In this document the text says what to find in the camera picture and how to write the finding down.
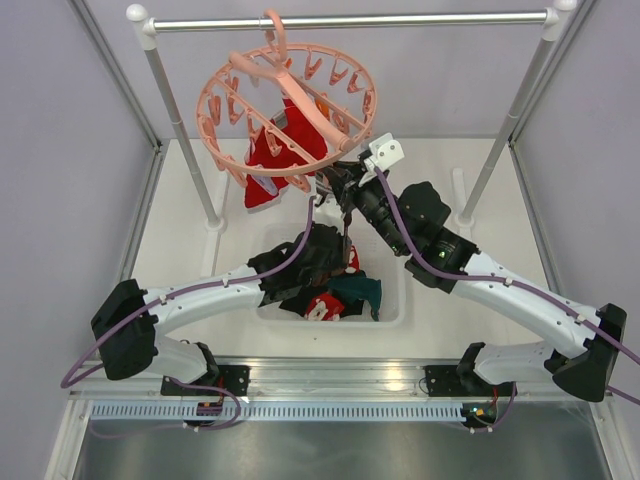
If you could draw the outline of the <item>red sock white letters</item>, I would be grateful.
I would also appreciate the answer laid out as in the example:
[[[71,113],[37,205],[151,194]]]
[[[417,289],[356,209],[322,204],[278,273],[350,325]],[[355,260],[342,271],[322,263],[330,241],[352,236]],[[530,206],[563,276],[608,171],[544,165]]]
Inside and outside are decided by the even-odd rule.
[[[322,160],[326,156],[328,149],[324,138],[290,99],[283,99],[283,109],[272,117],[271,122],[315,159]],[[272,154],[264,128],[261,127],[258,137],[250,141],[244,158],[245,164],[278,169],[305,164],[302,157],[291,151],[283,141],[275,137],[274,142],[280,148],[277,155]],[[249,211],[269,206],[288,186],[289,183],[283,177],[248,174],[244,206]]]

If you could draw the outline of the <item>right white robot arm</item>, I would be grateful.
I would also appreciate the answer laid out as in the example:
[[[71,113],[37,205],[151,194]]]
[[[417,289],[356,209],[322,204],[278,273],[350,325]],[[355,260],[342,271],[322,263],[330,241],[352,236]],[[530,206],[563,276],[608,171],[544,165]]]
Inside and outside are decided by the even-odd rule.
[[[385,174],[340,163],[321,171],[318,186],[344,214],[359,211],[393,253],[405,258],[417,282],[483,305],[539,337],[530,344],[471,344],[456,367],[463,392],[551,381],[575,398],[597,403],[611,391],[625,310],[568,300],[509,271],[446,228],[451,209],[428,181],[394,195]]]

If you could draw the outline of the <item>white perforated basket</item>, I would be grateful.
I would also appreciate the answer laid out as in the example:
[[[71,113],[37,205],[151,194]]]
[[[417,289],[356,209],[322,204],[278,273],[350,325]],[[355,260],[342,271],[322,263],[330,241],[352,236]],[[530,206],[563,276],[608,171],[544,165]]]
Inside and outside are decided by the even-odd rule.
[[[382,298],[378,322],[371,317],[371,309],[368,305],[363,307],[361,314],[347,316],[337,322],[314,323],[297,313],[280,309],[278,303],[260,308],[255,313],[257,321],[279,327],[320,326],[329,329],[360,328],[368,330],[395,327],[400,324],[405,317],[407,300],[402,262],[390,253],[386,244],[363,222],[355,221],[349,227],[348,234],[355,245],[360,267],[364,269],[369,278],[381,281]]]

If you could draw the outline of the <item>black sock white stripes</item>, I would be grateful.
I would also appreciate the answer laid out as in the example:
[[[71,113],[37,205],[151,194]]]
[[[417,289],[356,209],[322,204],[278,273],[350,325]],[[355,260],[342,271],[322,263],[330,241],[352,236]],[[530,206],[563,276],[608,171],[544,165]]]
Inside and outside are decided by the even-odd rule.
[[[304,318],[304,314],[307,310],[307,307],[313,298],[311,299],[294,298],[290,300],[285,300],[279,305],[279,308],[284,311],[295,313],[296,315]],[[362,313],[363,307],[364,307],[364,302],[362,300],[347,301],[347,300],[342,300],[340,298],[338,299],[345,305],[345,309],[342,312],[340,319],[343,317],[360,315]]]

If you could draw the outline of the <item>metal drying rack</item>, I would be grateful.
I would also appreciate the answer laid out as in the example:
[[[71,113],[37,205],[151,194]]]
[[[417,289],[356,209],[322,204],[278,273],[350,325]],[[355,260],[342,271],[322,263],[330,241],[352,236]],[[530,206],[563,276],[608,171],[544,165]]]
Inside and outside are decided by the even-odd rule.
[[[158,52],[157,36],[161,33],[213,32],[213,31],[249,31],[260,30],[266,35],[267,42],[274,48],[280,61],[272,70],[264,70],[255,66],[242,67],[241,71],[254,78],[280,80],[284,77],[284,62],[287,53],[293,48],[321,52],[344,59],[354,67],[360,64],[351,57],[336,49],[324,48],[319,44],[286,43],[285,31],[311,29],[350,29],[350,28],[386,28],[386,27],[422,27],[430,25],[517,25],[539,24],[541,38],[523,77],[516,96],[494,140],[493,146],[467,198],[463,209],[458,214],[459,223],[464,224],[472,218],[472,214],[484,192],[495,169],[499,156],[520,121],[529,101],[549,67],[556,43],[564,35],[573,12],[577,9],[576,1],[555,1],[552,6],[538,12],[488,12],[488,13],[435,13],[435,14],[392,14],[392,15],[343,15],[337,17],[285,17],[280,18],[271,11],[265,12],[257,19],[233,20],[157,20],[139,4],[132,4],[126,10],[126,17],[131,22],[142,49],[145,52],[149,67],[161,94],[165,108],[173,126],[174,133],[191,172],[191,177],[202,203],[208,226],[219,229],[222,220],[213,205],[206,187],[204,177],[191,146],[183,118],[179,111],[169,79]]]

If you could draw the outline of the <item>red santa sock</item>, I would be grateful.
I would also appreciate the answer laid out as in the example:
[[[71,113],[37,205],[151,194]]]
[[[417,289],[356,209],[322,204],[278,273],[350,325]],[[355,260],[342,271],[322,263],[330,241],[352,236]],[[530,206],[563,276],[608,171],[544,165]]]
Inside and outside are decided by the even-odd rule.
[[[357,249],[354,245],[351,245],[348,252],[347,266],[345,272],[347,274],[355,274],[360,270],[360,262]]]
[[[304,318],[308,321],[336,322],[340,320],[345,305],[335,296],[323,293],[313,298],[307,307]]]

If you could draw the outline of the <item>brown striped sock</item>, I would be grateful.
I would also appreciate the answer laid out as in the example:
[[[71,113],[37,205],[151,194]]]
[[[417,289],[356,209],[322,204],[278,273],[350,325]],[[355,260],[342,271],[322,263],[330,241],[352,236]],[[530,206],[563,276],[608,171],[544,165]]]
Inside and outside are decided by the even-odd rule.
[[[324,189],[324,187],[322,185],[322,176],[321,176],[321,174],[316,174],[315,177],[314,177],[314,181],[315,181],[316,195],[332,196],[327,190]],[[347,220],[347,216],[345,214],[344,227],[341,228],[341,229],[338,229],[338,228],[335,227],[337,229],[338,233],[342,237],[342,246],[341,246],[342,252],[341,252],[341,254],[342,254],[342,259],[344,260],[345,266],[347,266],[348,252],[349,252],[349,248],[350,248],[350,240],[348,239],[348,225],[349,225],[349,221]]]

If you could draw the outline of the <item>metal base rail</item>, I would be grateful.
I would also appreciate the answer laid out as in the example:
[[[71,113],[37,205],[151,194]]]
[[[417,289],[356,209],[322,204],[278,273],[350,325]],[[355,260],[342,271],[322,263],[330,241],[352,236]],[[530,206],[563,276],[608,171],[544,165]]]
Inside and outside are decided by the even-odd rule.
[[[409,401],[427,396],[419,382],[428,365],[456,359],[219,356],[249,369],[248,396],[272,401]]]

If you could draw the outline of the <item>pink round clip hanger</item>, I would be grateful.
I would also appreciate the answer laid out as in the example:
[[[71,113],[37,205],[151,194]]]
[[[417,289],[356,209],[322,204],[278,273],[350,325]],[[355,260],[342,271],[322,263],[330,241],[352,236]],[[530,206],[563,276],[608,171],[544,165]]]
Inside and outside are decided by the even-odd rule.
[[[196,107],[200,139],[216,167],[246,188],[304,192],[313,174],[372,134],[377,89],[356,59],[317,43],[290,43],[272,9],[266,44],[229,60]]]

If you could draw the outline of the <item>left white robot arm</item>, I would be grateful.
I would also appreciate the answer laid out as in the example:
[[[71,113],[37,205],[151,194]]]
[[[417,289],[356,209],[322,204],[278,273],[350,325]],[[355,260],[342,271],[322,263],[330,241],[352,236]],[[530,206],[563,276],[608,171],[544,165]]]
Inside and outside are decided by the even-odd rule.
[[[211,393],[219,380],[212,354],[169,333],[217,314],[289,300],[344,270],[350,246],[337,227],[313,223],[294,241],[200,283],[145,290],[134,279],[120,282],[91,321],[107,378],[156,372],[197,395]]]

